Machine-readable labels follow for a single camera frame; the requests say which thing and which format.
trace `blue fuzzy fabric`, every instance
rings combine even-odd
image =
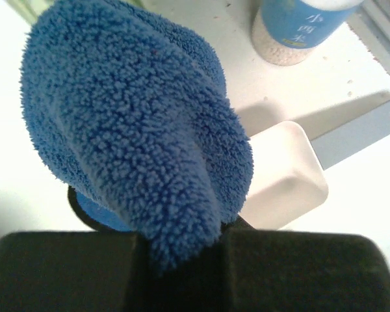
[[[159,273],[236,219],[252,153],[196,33],[117,0],[58,0],[33,26],[21,72],[43,162],[93,218],[149,239]]]

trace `blue label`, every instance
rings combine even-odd
[[[263,0],[261,16],[275,41],[295,49],[308,49],[327,39],[357,7],[326,11],[301,0]]]

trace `black base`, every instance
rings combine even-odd
[[[0,240],[0,312],[390,312],[390,273],[354,235],[226,231],[156,278],[130,233],[18,233]]]

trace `bottle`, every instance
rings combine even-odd
[[[290,66],[303,61],[355,12],[363,0],[262,0],[252,29],[266,61]]]

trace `chinese characters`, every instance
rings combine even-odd
[[[316,28],[317,23],[323,22],[324,18],[321,14],[310,15],[305,19],[306,24],[299,26],[296,30],[296,34],[293,35],[293,42],[305,42],[306,35],[311,34]]]

